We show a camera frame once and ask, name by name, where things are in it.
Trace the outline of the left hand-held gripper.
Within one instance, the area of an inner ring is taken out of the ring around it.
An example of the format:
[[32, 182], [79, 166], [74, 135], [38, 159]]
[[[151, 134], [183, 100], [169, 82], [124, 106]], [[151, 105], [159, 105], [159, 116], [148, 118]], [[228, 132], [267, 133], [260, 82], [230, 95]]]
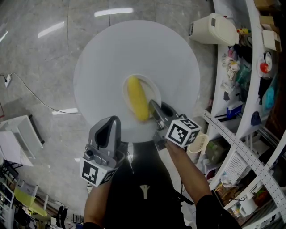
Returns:
[[[125, 159], [125, 153], [118, 150], [121, 144], [119, 117], [110, 116], [97, 122], [90, 129], [89, 141], [80, 159], [80, 177], [98, 187], [113, 178]], [[99, 149], [111, 150], [114, 156]]]

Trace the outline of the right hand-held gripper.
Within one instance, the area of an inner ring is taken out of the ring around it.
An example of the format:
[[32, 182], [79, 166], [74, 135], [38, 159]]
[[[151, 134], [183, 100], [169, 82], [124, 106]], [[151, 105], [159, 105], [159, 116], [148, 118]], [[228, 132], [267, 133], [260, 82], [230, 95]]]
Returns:
[[162, 102], [160, 107], [152, 99], [149, 101], [148, 106], [151, 115], [159, 127], [153, 136], [157, 150], [165, 148], [166, 140], [181, 148], [185, 148], [194, 142], [201, 130], [201, 126], [196, 122], [189, 118], [179, 118], [174, 108], [165, 102]]

